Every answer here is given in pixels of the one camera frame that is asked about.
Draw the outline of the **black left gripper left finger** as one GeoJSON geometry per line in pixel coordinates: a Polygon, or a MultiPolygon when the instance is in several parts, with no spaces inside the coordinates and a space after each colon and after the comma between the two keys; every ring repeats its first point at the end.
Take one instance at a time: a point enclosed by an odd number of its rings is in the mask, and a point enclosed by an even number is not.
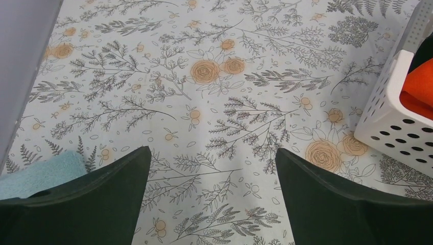
{"type": "Polygon", "coordinates": [[[131,244],[150,171],[142,146],[28,198],[1,201],[1,244],[131,244]]]}

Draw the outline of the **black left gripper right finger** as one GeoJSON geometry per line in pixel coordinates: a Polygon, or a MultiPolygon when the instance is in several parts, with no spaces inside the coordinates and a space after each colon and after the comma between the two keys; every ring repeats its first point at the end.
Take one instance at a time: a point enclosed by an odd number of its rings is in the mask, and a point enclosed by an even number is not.
{"type": "Polygon", "coordinates": [[[357,184],[284,148],[275,161],[296,244],[432,244],[432,202],[357,184]]]}

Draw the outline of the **light blue towel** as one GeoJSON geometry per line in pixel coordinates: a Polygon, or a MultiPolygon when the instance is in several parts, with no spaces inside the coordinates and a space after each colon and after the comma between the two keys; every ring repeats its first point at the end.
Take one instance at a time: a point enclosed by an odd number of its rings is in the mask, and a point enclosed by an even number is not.
{"type": "Polygon", "coordinates": [[[66,151],[24,170],[1,176],[1,200],[28,198],[87,174],[83,156],[66,151]]]}

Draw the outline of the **white perforated plastic basket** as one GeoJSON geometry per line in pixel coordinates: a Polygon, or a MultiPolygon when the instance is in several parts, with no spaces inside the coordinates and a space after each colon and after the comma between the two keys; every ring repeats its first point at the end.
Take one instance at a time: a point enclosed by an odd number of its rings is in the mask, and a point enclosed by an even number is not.
{"type": "Polygon", "coordinates": [[[432,177],[432,120],[407,110],[399,99],[413,56],[401,50],[387,59],[354,137],[432,177]]]}

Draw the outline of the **orange cloth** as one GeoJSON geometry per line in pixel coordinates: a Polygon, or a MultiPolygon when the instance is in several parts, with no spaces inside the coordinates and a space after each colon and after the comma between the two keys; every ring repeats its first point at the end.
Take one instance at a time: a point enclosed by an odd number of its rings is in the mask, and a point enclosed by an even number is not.
{"type": "Polygon", "coordinates": [[[432,120],[432,59],[407,75],[399,99],[406,109],[432,120]]]}

